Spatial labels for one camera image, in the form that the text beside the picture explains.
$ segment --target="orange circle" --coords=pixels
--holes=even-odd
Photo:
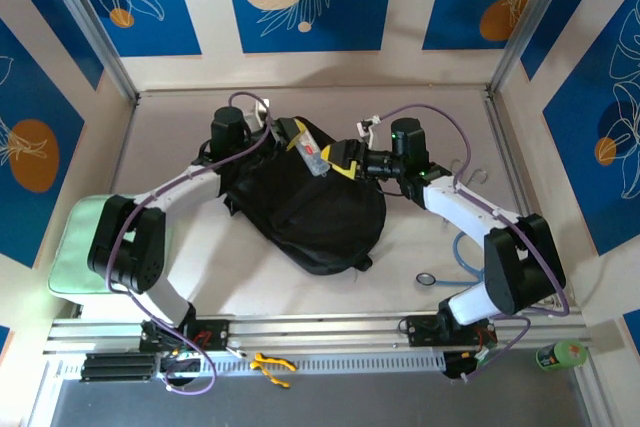
[[[604,165],[611,165],[616,160],[616,143],[609,137],[601,138],[596,144],[596,160]]]
[[[11,130],[9,144],[17,148],[9,158],[16,181],[31,192],[49,190],[60,164],[58,142],[51,128],[40,120],[23,120]]]
[[[133,25],[133,15],[128,10],[121,9],[120,7],[116,7],[109,13],[109,18],[111,22],[116,24],[118,27],[123,29],[128,29]]]
[[[508,40],[527,2],[529,0],[496,0],[480,20],[482,37],[495,42]]]

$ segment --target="white floor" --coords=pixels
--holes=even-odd
[[[492,202],[515,210],[515,200],[496,147],[480,89],[367,88],[255,90],[269,98],[275,117],[307,117],[336,139],[356,137],[355,123],[398,106],[426,102],[445,109],[466,130],[473,147],[472,165],[488,180],[470,187]],[[167,93],[143,96],[120,172],[118,193],[148,191],[180,173],[210,136],[216,108],[227,105],[229,92]],[[251,100],[238,102],[250,107]],[[464,158],[464,144],[453,127],[437,114],[413,109],[427,132],[432,160],[449,167]],[[388,147],[389,126],[379,130],[379,148]],[[388,190],[395,186],[387,185]],[[371,252],[373,267],[316,277],[290,261],[241,215],[229,217],[220,200],[202,205],[180,222],[169,258],[169,279],[190,299],[199,315],[372,313],[433,309],[456,288],[417,285],[419,272],[442,279],[471,280],[456,264],[452,241],[458,230],[405,199],[388,198],[387,222]],[[479,247],[468,238],[461,253],[482,266]],[[109,309],[86,306],[85,317],[121,317]],[[137,312],[123,309],[125,316]]]

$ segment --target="yellow pliers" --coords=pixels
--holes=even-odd
[[[267,370],[264,364],[284,365],[287,369],[289,369],[292,372],[295,372],[296,370],[298,370],[298,368],[295,365],[293,365],[291,362],[285,359],[278,359],[275,357],[265,357],[260,352],[256,354],[255,358],[253,359],[253,362],[251,362],[251,364],[249,365],[252,370],[262,371],[262,373],[266,375],[272,383],[279,385],[283,389],[288,389],[289,387],[291,387],[291,384],[289,384],[289,382],[284,382],[283,380],[276,379],[273,375],[271,375],[271,372]]]

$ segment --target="gray floor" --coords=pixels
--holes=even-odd
[[[544,373],[533,352],[509,353],[468,385],[438,373],[220,378],[183,397],[151,384],[67,382],[53,425],[496,426],[589,425],[572,372]]]

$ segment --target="green bottle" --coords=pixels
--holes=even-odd
[[[570,369],[587,361],[587,349],[579,340],[562,340],[538,349],[536,361],[540,368],[547,372]]]

